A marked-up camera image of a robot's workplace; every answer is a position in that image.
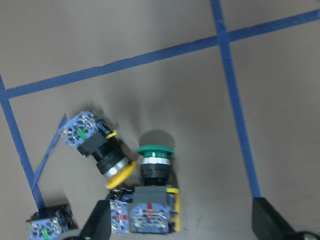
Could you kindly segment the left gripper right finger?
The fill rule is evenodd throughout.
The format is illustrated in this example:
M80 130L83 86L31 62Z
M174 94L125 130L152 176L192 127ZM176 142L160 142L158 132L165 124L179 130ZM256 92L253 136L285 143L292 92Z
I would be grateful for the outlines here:
M251 227L258 240L288 240L297 233L264 197L252 199Z

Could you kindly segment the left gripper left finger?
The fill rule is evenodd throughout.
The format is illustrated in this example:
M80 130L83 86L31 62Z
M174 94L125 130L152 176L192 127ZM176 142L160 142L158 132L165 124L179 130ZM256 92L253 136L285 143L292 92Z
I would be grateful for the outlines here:
M111 206L108 199L99 200L80 231L81 240L109 240L112 233Z

